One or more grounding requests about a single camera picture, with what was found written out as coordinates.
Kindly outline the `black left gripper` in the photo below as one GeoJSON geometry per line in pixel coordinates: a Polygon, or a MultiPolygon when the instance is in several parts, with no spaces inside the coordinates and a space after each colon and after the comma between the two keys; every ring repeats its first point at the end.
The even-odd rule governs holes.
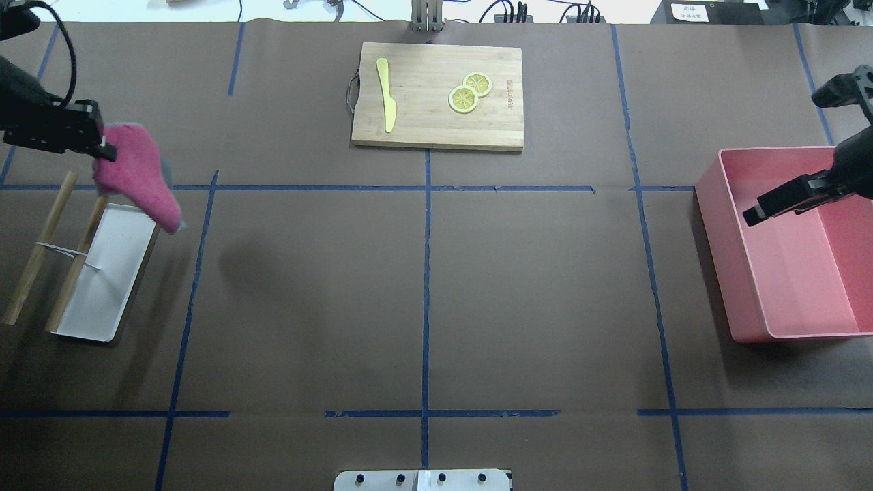
{"type": "Polygon", "coordinates": [[[117,161],[117,148],[105,142],[104,124],[96,100],[76,100],[51,106],[43,115],[3,129],[3,142],[52,153],[73,151],[95,155],[98,160],[117,161]]]}

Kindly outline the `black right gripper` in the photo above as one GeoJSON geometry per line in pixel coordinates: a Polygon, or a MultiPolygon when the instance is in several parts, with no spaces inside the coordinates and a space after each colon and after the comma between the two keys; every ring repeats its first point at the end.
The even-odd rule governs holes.
{"type": "Polygon", "coordinates": [[[768,215],[788,212],[799,215],[852,195],[845,185],[832,183],[827,178],[827,171],[823,170],[795,177],[764,193],[757,198],[757,204],[742,212],[742,217],[746,226],[754,227],[767,220],[768,215]]]}

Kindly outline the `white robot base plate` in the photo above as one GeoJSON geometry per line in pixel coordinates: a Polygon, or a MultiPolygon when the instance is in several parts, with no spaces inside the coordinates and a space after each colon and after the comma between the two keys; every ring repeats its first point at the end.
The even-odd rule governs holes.
{"type": "Polygon", "coordinates": [[[512,490],[512,473],[497,468],[347,470],[334,490],[512,490]]]}

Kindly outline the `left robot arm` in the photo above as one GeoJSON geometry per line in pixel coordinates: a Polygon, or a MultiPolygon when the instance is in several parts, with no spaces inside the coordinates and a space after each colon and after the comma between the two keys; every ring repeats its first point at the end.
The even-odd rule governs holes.
{"type": "Polygon", "coordinates": [[[40,19],[32,12],[45,9],[53,16],[68,47],[70,81],[64,96],[45,90],[40,81],[2,58],[1,128],[3,142],[51,153],[72,151],[114,162],[117,149],[107,142],[96,100],[74,100],[78,63],[72,39],[62,19],[44,1],[3,1],[2,40],[37,30],[40,19]]]}

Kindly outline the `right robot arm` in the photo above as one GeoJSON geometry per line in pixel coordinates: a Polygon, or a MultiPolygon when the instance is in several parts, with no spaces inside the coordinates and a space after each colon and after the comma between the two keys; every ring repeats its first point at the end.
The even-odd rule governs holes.
{"type": "MultiPolygon", "coordinates": [[[[872,70],[869,65],[858,65],[853,72],[833,76],[811,96],[817,108],[860,106],[868,122],[872,121],[871,98],[872,70]]],[[[788,212],[799,215],[851,196],[872,198],[870,125],[835,147],[830,168],[802,174],[758,196],[755,205],[745,209],[742,217],[746,226],[753,227],[788,212]]]]}

